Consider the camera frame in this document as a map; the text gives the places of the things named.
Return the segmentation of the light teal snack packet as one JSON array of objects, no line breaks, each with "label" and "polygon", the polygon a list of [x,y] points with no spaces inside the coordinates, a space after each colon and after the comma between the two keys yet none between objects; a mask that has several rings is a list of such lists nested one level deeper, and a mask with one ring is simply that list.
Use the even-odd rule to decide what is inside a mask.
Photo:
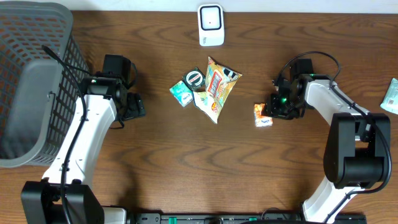
[{"label": "light teal snack packet", "polygon": [[398,114],[398,81],[393,78],[380,107],[388,112]]}]

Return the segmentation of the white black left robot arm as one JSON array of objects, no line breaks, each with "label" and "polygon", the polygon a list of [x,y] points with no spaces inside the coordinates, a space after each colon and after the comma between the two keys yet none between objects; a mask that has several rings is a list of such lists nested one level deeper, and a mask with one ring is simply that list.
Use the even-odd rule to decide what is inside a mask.
[{"label": "white black left robot arm", "polygon": [[121,78],[82,79],[75,114],[52,165],[39,182],[27,181],[21,201],[28,223],[133,223],[128,210],[102,206],[93,174],[112,123],[145,115],[142,98]]}]

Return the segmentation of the dark green round packet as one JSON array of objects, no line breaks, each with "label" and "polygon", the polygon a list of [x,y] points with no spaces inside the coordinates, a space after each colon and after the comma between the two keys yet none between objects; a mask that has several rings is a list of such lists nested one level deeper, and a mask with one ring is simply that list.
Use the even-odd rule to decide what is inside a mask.
[{"label": "dark green round packet", "polygon": [[191,91],[196,91],[205,84],[205,76],[198,67],[195,67],[182,77],[182,81]]}]

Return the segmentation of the teal white tissue packet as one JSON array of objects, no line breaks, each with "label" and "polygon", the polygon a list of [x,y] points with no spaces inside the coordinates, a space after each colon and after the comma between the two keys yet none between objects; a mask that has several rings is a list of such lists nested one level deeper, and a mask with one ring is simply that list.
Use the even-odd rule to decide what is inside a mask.
[{"label": "teal white tissue packet", "polygon": [[181,104],[182,107],[187,106],[193,100],[193,93],[183,81],[179,81],[170,89],[171,94]]}]

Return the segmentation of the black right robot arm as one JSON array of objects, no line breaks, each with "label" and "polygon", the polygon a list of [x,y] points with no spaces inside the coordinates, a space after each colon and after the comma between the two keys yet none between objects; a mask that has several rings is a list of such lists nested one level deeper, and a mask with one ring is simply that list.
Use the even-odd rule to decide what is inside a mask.
[{"label": "black right robot arm", "polygon": [[330,126],[323,156],[325,177],[302,204],[306,222],[333,223],[353,197],[386,187],[392,174],[387,115],[358,106],[328,75],[299,74],[272,83],[277,91],[267,100],[266,115],[291,120],[314,109]]}]

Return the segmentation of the orange snack packet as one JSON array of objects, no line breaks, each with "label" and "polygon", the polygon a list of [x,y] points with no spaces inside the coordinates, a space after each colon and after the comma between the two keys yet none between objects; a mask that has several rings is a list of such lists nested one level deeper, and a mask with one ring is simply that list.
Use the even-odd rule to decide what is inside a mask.
[{"label": "orange snack packet", "polygon": [[254,124],[255,127],[268,127],[273,125],[273,119],[264,114],[265,103],[256,103],[254,105]]}]

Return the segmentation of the yellow red snack bag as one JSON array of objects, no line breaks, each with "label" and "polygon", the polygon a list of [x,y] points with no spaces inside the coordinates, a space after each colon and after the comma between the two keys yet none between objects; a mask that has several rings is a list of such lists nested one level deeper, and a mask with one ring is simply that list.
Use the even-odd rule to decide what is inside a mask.
[{"label": "yellow red snack bag", "polygon": [[193,92],[195,106],[217,124],[230,92],[241,77],[241,73],[220,65],[208,57],[205,91]]}]

